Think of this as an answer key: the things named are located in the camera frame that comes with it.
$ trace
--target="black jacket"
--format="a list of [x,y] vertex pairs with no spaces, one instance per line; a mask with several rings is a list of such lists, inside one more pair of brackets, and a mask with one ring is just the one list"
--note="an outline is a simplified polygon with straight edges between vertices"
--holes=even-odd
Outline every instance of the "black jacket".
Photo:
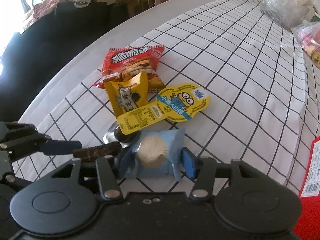
[[126,5],[58,4],[24,33],[15,33],[1,58],[0,121],[16,121],[42,88],[83,49],[128,19]]

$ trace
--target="snack pile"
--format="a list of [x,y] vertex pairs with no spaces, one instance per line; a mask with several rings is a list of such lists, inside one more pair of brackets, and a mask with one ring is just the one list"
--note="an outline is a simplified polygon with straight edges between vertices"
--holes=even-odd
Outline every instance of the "snack pile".
[[304,23],[292,29],[304,52],[320,68],[320,23]]
[[[163,119],[190,120],[210,102],[206,91],[193,83],[165,88],[156,74],[164,45],[110,49],[98,87],[105,88],[122,137]],[[159,92],[154,102],[148,92]],[[120,177],[158,177],[174,175],[181,179],[182,148],[185,130],[144,131],[119,158]]]

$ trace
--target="yellow lollipop wrapper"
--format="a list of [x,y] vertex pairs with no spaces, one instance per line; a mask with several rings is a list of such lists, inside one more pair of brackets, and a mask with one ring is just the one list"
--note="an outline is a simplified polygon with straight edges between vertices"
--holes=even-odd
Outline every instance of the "yellow lollipop wrapper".
[[148,77],[145,71],[127,82],[110,81],[104,84],[116,117],[149,104]]
[[209,102],[209,95],[196,84],[167,87],[156,95],[155,102],[118,116],[117,122],[123,134],[130,134],[166,118],[174,122],[187,121]]

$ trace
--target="blue snack packet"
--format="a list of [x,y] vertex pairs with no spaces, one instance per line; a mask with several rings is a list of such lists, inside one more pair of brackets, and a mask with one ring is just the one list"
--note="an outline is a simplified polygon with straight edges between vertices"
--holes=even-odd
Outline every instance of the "blue snack packet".
[[121,162],[121,177],[153,178],[174,175],[181,180],[180,152],[185,129],[142,131],[140,138],[127,147]]

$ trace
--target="table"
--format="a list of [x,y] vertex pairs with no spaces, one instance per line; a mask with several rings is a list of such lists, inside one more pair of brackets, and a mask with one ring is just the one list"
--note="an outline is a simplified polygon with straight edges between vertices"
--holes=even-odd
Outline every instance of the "table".
[[[259,0],[217,0],[177,16],[130,46],[165,44],[157,73],[166,86],[193,82],[210,105],[187,122],[161,121],[148,130],[185,128],[184,146],[218,162],[242,159],[296,194],[319,135],[320,70],[292,33],[262,15]],[[93,87],[100,68],[80,82],[38,125],[54,139],[99,145],[115,121],[105,91]],[[35,153],[14,163],[18,177],[37,180],[73,156]],[[190,192],[182,175],[122,179],[129,191]],[[217,179],[213,193],[227,187]]]
[[[110,47],[125,47],[166,21],[211,1],[214,0],[170,0],[112,29],[59,71],[32,101],[19,121],[38,126],[73,88],[103,63]],[[129,29],[132,30],[130,35],[127,33]]]

